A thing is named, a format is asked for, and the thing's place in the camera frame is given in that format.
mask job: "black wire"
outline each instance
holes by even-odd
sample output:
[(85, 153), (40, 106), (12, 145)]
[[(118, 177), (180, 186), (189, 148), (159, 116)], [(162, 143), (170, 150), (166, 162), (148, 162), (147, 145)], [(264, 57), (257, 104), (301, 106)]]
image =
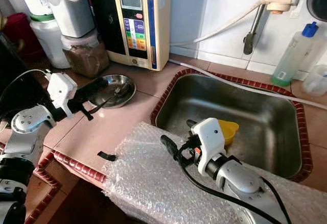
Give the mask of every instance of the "black wire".
[(186, 176), (186, 177), (187, 177), (187, 178), (188, 178), (188, 179), (189, 179), (189, 180), (190, 180), (190, 181), (191, 181), (195, 186), (197, 186), (198, 188), (200, 188), (201, 190), (203, 190), (203, 191), (205, 191), (205, 192), (207, 192), (207, 193), (209, 193), (209, 194), (212, 194), (212, 195), (214, 195), (214, 196), (220, 197), (220, 198), (222, 198), (222, 199), (224, 199), (224, 200), (227, 200), (227, 201), (230, 201), (230, 202), (232, 202), (232, 203), (234, 203), (234, 204), (240, 205), (240, 206), (242, 206), (242, 207), (244, 207), (244, 208), (246, 208), (246, 209), (248, 209), (248, 210), (254, 212), (255, 214), (260, 215), (261, 217), (267, 219), (268, 221), (270, 221), (270, 222), (273, 223), (273, 224), (281, 224), (281, 223), (280, 223), (278, 220), (276, 220), (274, 217), (272, 217), (271, 215), (267, 214), (266, 212), (264, 212), (264, 211), (258, 209), (257, 207), (252, 206), (252, 205), (250, 205), (250, 204), (248, 204), (248, 203), (246, 203), (246, 202), (244, 202), (244, 201), (242, 201), (242, 200), (238, 200), (237, 198), (234, 198), (234, 197), (232, 197), (232, 196), (229, 196), (229, 195), (227, 195), (227, 194), (225, 194), (225, 193), (215, 191), (215, 190), (213, 190), (213, 189), (211, 189), (211, 188), (208, 188), (208, 187), (202, 185), (202, 184), (199, 183), (198, 181), (196, 181), (196, 180), (195, 180), (195, 179), (194, 179), (194, 178), (193, 178), (193, 177), (188, 173), (188, 171), (186, 170), (186, 168), (185, 168), (185, 166), (184, 166), (184, 164), (183, 164), (183, 162), (182, 162), (182, 154), (181, 154), (181, 153), (182, 153), (182, 151), (185, 150), (185, 149), (186, 149), (186, 147), (185, 147), (185, 145), (183, 145), (183, 146), (178, 150), (178, 153), (177, 153), (178, 164), (179, 164), (179, 166), (181, 167), (181, 169), (182, 169), (183, 173), (185, 174), (185, 176)]
[(272, 186), (272, 184), (270, 182), (268, 182), (268, 180), (266, 180), (265, 178), (261, 177), (262, 180), (264, 181), (264, 183), (266, 183), (266, 185), (270, 188), (270, 190), (272, 191), (272, 193), (275, 195), (275, 198), (277, 199), (277, 202), (279, 203), (279, 206), (282, 209), (282, 212), (284, 213), (287, 223), (288, 224), (292, 224), (291, 219), (287, 213), (287, 210), (283, 204), (283, 201), (281, 199), (281, 197), (279, 196), (278, 192), (276, 191), (276, 189)]

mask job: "kitchen counter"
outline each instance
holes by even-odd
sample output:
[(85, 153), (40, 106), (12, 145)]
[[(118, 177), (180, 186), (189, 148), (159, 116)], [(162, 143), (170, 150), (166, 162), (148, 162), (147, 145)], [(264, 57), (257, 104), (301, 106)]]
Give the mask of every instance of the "kitchen counter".
[[(171, 55), (171, 57), (204, 70), (270, 84), (270, 76), (263, 73), (177, 55)], [(107, 154), (114, 154), (115, 147), (122, 142), (134, 126), (141, 121), (150, 123), (151, 111), (173, 76), (183, 69), (185, 68), (182, 66), (168, 63), (163, 71), (155, 72), (111, 62), (102, 75), (123, 74), (132, 78), (137, 88), (133, 99), (118, 109), (99, 110), (94, 114), (92, 121), (88, 121), (80, 112), (71, 119), (64, 119), (49, 132), (44, 145), (56, 151), (57, 160), (61, 161), (71, 172), (101, 187), (99, 181), (103, 180), (104, 176), (99, 178), (98, 172), (101, 172), (105, 160), (97, 156), (97, 153), (103, 151)], [(79, 85), (89, 81), (69, 69), (66, 73)], [(312, 98), (301, 91), (301, 83), (301, 81), (293, 81), (285, 89), (297, 97), (327, 105), (327, 95)], [(87, 109), (91, 108), (87, 103), (85, 106)], [(327, 111), (305, 105), (305, 112), (313, 171), (301, 184), (327, 192), (327, 175), (325, 174), (327, 172), (327, 131), (324, 129), (324, 125), (327, 124)], [(6, 143), (9, 136), (10, 130), (5, 130), (0, 134), (0, 141)]]

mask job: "sink basin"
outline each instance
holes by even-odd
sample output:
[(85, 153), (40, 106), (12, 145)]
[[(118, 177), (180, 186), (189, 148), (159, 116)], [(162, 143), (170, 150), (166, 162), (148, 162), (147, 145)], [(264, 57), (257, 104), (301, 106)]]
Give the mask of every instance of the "sink basin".
[[(190, 130), (187, 119), (201, 121), (215, 117), (236, 122), (240, 129), (233, 143), (226, 148), (228, 155), (295, 181), (310, 174), (309, 144), (305, 152), (301, 147), (308, 143), (308, 138), (300, 136), (298, 114), (293, 103), (231, 87), (200, 74), (179, 76), (174, 78), (151, 115), (156, 126), (187, 138)], [(304, 154), (305, 165), (309, 166), (303, 168)]]

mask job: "display screen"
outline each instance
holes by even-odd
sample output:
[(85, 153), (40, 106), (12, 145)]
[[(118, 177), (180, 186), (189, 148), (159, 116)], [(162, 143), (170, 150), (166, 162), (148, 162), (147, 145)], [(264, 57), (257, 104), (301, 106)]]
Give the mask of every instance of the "display screen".
[(122, 8), (131, 10), (142, 10), (141, 0), (121, 0)]

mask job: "white hose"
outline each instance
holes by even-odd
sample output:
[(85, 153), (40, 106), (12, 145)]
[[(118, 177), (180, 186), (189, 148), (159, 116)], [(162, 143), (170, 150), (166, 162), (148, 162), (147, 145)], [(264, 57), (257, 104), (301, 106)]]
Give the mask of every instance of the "white hose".
[(196, 70), (198, 72), (201, 72), (201, 73), (203, 73), (203, 74), (205, 74), (205, 75), (207, 75), (207, 76), (209, 76), (211, 78), (214, 78), (216, 80), (219, 80), (219, 81), (221, 81), (221, 82), (223, 82), (223, 83), (225, 83), (227, 85), (234, 86), (236, 88), (240, 88), (240, 89), (243, 89), (243, 90), (247, 90), (247, 91), (258, 93), (258, 94), (262, 94), (262, 95), (283, 98), (283, 99), (291, 100), (291, 101), (298, 102), (298, 103), (304, 103), (304, 104), (307, 104), (307, 105), (310, 105), (310, 106), (313, 106), (313, 107), (317, 107), (317, 108), (321, 108), (321, 109), (327, 110), (327, 106), (322, 105), (322, 104), (319, 104), (319, 103), (314, 103), (314, 102), (307, 101), (307, 100), (304, 100), (304, 99), (299, 99), (299, 98), (296, 98), (296, 97), (291, 97), (291, 96), (287, 96), (287, 95), (281, 95), (281, 94), (277, 94), (277, 93), (271, 93), (271, 92), (268, 92), (268, 91), (257, 90), (257, 89), (254, 89), (254, 88), (243, 86), (243, 85), (240, 85), (240, 84), (237, 84), (237, 83), (234, 83), (234, 82), (231, 82), (231, 81), (222, 79), (220, 77), (217, 77), (217, 76), (213, 75), (210, 72), (207, 72), (207, 71), (202, 70), (201, 68), (197, 68), (197, 67), (194, 67), (192, 65), (188, 65), (186, 63), (183, 63), (183, 62), (178, 62), (178, 61), (175, 61), (173, 59), (169, 59), (169, 62), (172, 62), (172, 63), (178, 64), (178, 65), (184, 66), (184, 67), (188, 67), (188, 68), (194, 69), (194, 70)]
[(248, 14), (250, 14), (253, 10), (255, 10), (258, 6), (260, 6), (261, 4), (264, 4), (263, 1), (258, 1), (256, 2), (250, 9), (248, 9), (246, 12), (244, 12), (242, 15), (235, 17), (234, 19), (230, 20), (228, 23), (226, 23), (224, 26), (218, 28), (217, 30), (215, 30), (214, 32), (204, 35), (202, 37), (199, 37), (197, 39), (194, 40), (190, 40), (187, 42), (180, 42), (180, 43), (170, 43), (171, 46), (176, 46), (176, 45), (186, 45), (186, 44), (192, 44), (192, 43), (197, 43), (200, 42), (202, 40), (208, 39), (216, 34), (219, 34), (220, 32), (224, 31), (225, 29), (227, 29), (228, 27), (230, 27), (231, 25), (233, 25), (234, 23), (238, 22), (239, 20), (241, 20), (242, 18), (244, 18), (245, 16), (247, 16)]

